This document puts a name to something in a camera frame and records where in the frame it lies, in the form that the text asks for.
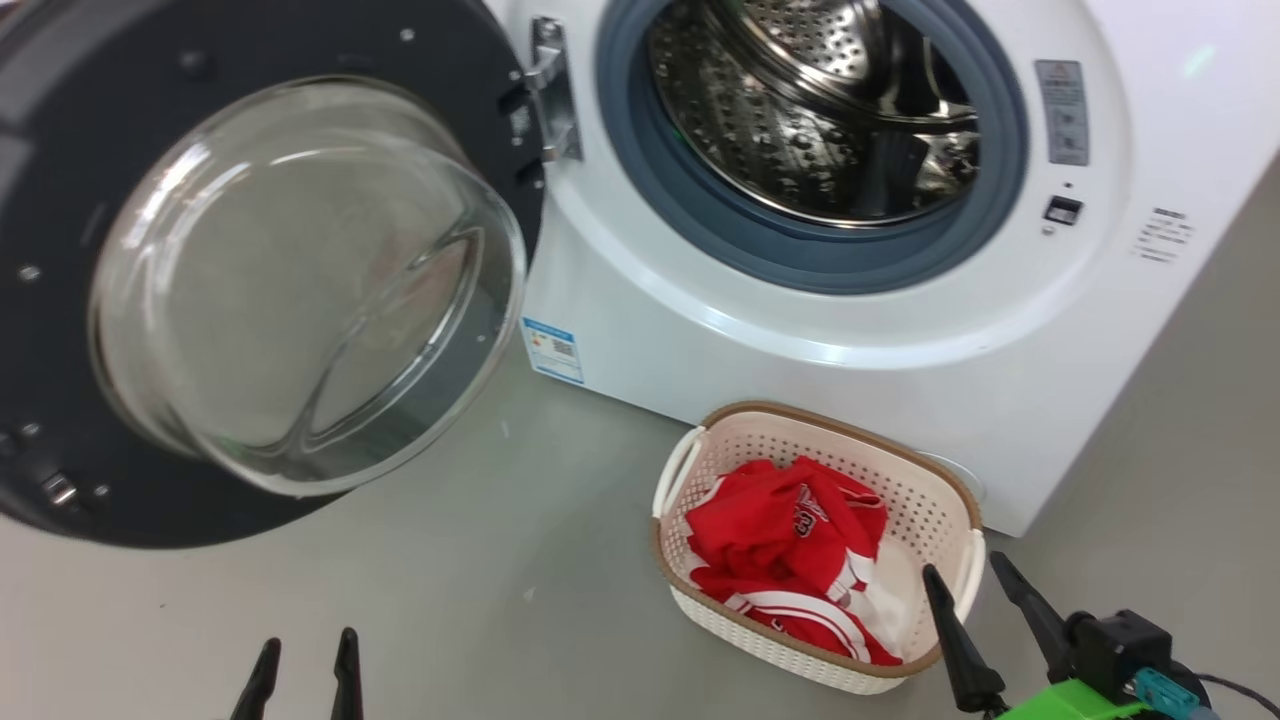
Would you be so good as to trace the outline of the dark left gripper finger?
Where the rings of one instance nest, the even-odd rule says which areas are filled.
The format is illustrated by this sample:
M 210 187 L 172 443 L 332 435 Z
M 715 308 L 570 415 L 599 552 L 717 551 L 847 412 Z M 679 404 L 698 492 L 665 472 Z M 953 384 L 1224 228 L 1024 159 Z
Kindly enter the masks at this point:
M 333 674 L 335 696 L 332 706 L 332 720 L 364 719 L 358 634 L 351 626 L 344 628 L 340 633 Z
M 282 659 L 282 641 L 270 638 L 264 644 L 239 693 L 230 720 L 262 720 L 274 694 Z

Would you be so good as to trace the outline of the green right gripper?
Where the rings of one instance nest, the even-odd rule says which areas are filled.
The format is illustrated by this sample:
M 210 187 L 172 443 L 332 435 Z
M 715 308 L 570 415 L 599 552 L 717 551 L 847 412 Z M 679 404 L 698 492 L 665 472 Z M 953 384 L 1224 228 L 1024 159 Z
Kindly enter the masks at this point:
M 1052 685 L 1007 710 L 1002 697 L 1006 689 L 1004 679 L 982 659 L 963 621 L 957 619 L 955 601 L 945 579 L 933 564 L 927 564 L 922 570 L 922 582 L 959 712 L 1001 714 L 998 717 L 1002 720 L 1098 720 L 1137 717 L 1151 711 L 1142 702 L 1116 705 L 1083 682 L 1065 682 L 1073 675 L 1073 666 L 1062 616 L 1005 552 L 992 551 L 989 565 L 1006 598 L 1020 610 L 1029 626 L 1044 657 L 1046 676 Z

